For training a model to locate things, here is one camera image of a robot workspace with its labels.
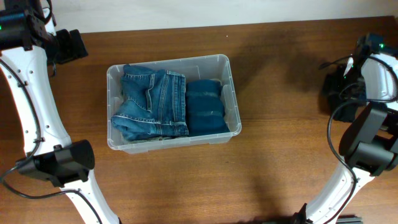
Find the black garment with logo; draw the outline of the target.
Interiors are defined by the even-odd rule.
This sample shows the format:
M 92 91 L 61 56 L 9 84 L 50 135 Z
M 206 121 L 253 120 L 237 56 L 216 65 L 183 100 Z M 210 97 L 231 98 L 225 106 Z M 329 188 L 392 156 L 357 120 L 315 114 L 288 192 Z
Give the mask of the black garment with logo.
M 330 111 L 349 100 L 364 100 L 366 90 L 364 78 L 358 68 L 353 65 L 336 63 L 336 70 L 326 75 L 322 95 L 326 97 Z M 340 109 L 334 120 L 352 123 L 360 106 L 352 104 Z

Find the dark blue jeans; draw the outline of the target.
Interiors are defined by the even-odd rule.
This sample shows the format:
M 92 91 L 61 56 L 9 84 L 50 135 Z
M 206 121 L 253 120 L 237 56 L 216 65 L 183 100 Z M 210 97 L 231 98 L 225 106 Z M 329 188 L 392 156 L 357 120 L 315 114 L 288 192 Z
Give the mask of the dark blue jeans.
M 123 66 L 124 101 L 111 124 L 127 141 L 188 136 L 186 78 L 170 70 Z

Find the clear plastic storage container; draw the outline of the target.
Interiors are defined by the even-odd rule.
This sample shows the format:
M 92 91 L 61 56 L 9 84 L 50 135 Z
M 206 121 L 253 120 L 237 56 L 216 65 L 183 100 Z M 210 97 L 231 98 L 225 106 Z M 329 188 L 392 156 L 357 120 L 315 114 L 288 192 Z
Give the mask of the clear plastic storage container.
M 172 147 L 194 146 L 199 144 L 220 144 L 228 142 L 242 130 L 238 102 L 234 89 L 230 61 L 226 55 L 206 55 L 201 57 L 178 58 L 152 62 L 140 62 L 139 66 L 153 70 L 166 69 L 185 75 L 188 82 L 196 80 L 218 80 L 221 83 L 221 101 L 224 105 L 224 121 L 229 132 L 195 137 L 174 138 L 164 141 L 144 141 L 134 143 L 123 138 L 120 131 L 111 124 L 111 116 L 124 101 L 121 94 L 120 78 L 123 65 L 112 65 L 107 70 L 107 143 L 116 151 L 137 154 Z

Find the teal blue garment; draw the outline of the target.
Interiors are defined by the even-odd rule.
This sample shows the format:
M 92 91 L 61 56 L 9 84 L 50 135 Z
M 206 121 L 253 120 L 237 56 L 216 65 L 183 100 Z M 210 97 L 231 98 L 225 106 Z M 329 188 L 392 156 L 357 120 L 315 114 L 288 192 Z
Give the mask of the teal blue garment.
M 218 80 L 187 83 L 187 126 L 189 136 L 228 133 L 221 101 L 222 86 Z

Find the light blue jeans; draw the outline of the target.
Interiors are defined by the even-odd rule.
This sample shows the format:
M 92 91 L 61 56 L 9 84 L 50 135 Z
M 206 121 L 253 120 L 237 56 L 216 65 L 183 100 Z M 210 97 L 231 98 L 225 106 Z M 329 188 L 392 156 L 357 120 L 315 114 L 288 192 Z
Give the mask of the light blue jeans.
M 125 90 L 125 101 L 112 115 L 111 122 L 127 141 L 160 141 L 176 136 L 159 107 L 158 97 L 146 90 Z

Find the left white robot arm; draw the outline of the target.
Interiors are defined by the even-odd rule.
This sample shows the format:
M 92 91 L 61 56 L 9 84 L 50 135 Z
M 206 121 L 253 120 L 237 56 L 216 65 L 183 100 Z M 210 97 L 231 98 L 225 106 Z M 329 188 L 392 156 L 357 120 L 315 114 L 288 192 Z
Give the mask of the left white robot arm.
M 96 182 L 91 144 L 73 142 L 57 111 L 49 83 L 56 66 L 88 53 L 78 30 L 57 30 L 56 25 L 53 7 L 39 0 L 1 2 L 1 71 L 24 138 L 25 156 L 14 170 L 50 182 L 85 223 L 119 223 Z

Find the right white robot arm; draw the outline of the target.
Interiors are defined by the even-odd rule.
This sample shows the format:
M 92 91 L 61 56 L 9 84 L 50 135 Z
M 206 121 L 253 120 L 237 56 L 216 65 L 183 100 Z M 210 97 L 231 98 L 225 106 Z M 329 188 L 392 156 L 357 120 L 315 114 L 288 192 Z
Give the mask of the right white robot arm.
M 333 64 L 322 94 L 331 109 L 326 138 L 339 164 L 289 223 L 362 223 L 342 211 L 362 187 L 397 167 L 397 49 L 368 33 Z

